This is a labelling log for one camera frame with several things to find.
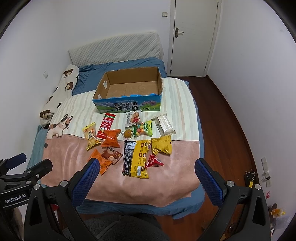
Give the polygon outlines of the orange snack packet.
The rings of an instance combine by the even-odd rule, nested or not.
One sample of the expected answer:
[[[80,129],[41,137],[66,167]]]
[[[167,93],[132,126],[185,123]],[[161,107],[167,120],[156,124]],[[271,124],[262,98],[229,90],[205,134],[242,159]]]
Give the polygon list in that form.
[[[99,164],[100,164],[100,175],[102,176],[108,169],[109,166],[112,165],[112,162],[110,160],[107,160],[106,158],[102,157],[102,154],[97,150],[95,149],[91,156],[89,157],[88,161],[92,158],[95,158],[99,161]]]
[[[101,144],[103,148],[108,148],[108,147],[115,147],[115,148],[120,148],[120,144],[118,143],[118,136],[121,133],[120,129],[115,129],[115,130],[106,130],[106,139],[105,141]]]

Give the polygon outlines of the brown snack packet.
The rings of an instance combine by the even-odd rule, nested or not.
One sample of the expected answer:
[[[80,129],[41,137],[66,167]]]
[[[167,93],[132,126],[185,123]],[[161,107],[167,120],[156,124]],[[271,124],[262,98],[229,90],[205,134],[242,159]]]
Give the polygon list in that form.
[[[119,151],[113,147],[107,147],[101,154],[103,158],[112,162],[112,165],[115,165],[123,156]]]

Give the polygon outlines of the yellow cracker packet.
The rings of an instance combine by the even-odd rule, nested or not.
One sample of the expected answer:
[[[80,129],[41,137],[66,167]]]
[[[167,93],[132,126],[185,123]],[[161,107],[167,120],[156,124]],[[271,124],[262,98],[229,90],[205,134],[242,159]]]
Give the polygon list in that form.
[[[93,122],[82,129],[84,137],[87,141],[86,150],[90,150],[96,145],[101,144],[101,141],[96,136],[96,123]]]

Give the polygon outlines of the large yellow black snack bag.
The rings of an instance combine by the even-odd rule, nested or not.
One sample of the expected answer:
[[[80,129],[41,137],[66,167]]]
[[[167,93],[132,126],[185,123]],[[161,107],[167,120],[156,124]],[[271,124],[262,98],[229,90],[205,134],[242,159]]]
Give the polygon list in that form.
[[[137,177],[141,179],[149,178],[146,163],[150,145],[150,140],[125,140],[122,169],[123,176]]]

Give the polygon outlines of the small red triangle packet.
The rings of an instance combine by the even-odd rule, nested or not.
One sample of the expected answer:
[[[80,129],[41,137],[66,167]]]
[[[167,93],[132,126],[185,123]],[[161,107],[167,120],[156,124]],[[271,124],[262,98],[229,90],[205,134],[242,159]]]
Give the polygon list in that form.
[[[147,160],[145,166],[149,167],[162,167],[164,166],[163,162],[155,154],[150,154],[149,159]]]

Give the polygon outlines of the red stick snack packet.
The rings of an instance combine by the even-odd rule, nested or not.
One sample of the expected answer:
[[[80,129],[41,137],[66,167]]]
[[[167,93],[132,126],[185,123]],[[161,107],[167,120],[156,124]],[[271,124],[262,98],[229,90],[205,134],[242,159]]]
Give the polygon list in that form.
[[[110,130],[111,126],[112,126],[112,123],[115,119],[115,114],[112,114],[112,113],[106,113],[104,115],[104,118],[101,122],[101,125],[98,129],[98,132],[97,132],[97,137],[100,138],[100,139],[106,139],[107,137],[107,134],[105,133],[105,131],[108,131]]]

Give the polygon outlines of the small yellow snack packet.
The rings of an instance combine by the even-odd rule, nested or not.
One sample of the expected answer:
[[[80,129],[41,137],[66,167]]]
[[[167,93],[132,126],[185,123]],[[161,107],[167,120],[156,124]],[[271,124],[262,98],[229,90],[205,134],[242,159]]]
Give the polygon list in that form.
[[[162,136],[159,138],[152,138],[152,153],[157,155],[159,152],[170,155],[172,152],[171,136]]]

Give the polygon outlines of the clear white wafer packet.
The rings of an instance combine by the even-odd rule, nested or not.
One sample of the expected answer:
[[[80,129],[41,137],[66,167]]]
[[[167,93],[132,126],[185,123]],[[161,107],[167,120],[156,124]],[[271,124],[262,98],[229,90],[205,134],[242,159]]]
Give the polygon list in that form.
[[[167,117],[167,113],[155,116],[154,118],[152,118],[152,120],[155,122],[161,137],[176,134],[175,129],[173,128]]]

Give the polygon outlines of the colourful fruit candy bag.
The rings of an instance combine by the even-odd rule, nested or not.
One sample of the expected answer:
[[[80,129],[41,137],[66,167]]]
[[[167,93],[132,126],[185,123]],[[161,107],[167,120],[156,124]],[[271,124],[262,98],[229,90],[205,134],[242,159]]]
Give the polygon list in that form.
[[[151,137],[153,135],[152,130],[152,120],[145,121],[143,123],[139,123],[137,125],[133,126],[133,137],[139,137],[139,136],[149,136]]]

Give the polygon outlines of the white oat cookie packet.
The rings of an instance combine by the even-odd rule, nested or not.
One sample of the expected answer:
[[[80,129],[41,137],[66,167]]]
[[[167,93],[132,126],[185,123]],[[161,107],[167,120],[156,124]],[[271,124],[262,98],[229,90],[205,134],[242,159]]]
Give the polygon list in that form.
[[[126,112],[127,120],[125,122],[125,127],[130,127],[133,125],[137,125],[142,122],[142,111],[141,110],[133,110]]]

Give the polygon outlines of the blue bed sheet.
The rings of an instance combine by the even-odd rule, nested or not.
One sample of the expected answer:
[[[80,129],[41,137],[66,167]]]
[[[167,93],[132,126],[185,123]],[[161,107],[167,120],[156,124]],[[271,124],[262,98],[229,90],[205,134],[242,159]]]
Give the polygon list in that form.
[[[67,98],[53,117],[63,118],[68,126],[47,138],[48,129],[38,126],[28,166],[50,159],[52,171],[41,179],[44,187],[69,180],[94,155],[104,149],[97,145],[87,149],[83,129],[92,123],[101,124],[103,114],[95,107],[94,91]],[[110,212],[142,212],[157,216],[182,218],[196,213],[205,199],[205,192],[194,171],[195,161],[204,156],[204,140],[196,102],[189,84],[178,78],[163,78],[160,111],[146,111],[144,121],[165,114],[175,130],[171,136],[172,152],[159,153],[163,166],[149,168],[147,178],[122,174],[123,160],[110,165],[100,174],[83,203],[77,207],[82,214]]]

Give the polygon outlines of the white power strip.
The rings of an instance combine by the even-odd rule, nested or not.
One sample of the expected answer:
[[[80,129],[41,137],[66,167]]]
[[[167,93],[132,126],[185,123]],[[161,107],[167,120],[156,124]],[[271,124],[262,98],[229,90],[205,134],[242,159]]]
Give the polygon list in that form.
[[[261,163],[262,163],[262,168],[263,168],[262,181],[266,184],[267,188],[270,188],[271,187],[271,175],[269,173],[269,168],[268,168],[266,157],[263,157],[261,159]]]

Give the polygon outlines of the cardboard milk box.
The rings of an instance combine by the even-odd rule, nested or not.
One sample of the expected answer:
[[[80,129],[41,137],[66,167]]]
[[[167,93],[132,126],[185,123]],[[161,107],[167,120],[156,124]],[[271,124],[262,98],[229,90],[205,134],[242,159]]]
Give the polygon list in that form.
[[[99,113],[159,111],[162,93],[157,67],[120,69],[104,73],[92,101]]]

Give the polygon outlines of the white quilted headboard cushion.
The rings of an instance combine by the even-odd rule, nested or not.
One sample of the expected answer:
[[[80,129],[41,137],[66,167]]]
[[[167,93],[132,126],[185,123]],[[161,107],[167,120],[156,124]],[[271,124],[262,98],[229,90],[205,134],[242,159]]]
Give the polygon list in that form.
[[[105,64],[155,57],[163,59],[164,51],[157,32],[144,32],[101,39],[69,50],[76,66]]]

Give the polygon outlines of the white door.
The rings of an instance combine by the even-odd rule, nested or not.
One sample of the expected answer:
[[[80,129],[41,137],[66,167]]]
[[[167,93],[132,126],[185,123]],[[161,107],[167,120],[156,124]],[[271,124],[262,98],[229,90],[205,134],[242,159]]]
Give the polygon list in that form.
[[[218,10],[216,0],[175,1],[171,75],[204,75],[209,59]],[[175,28],[184,35],[175,38]]]

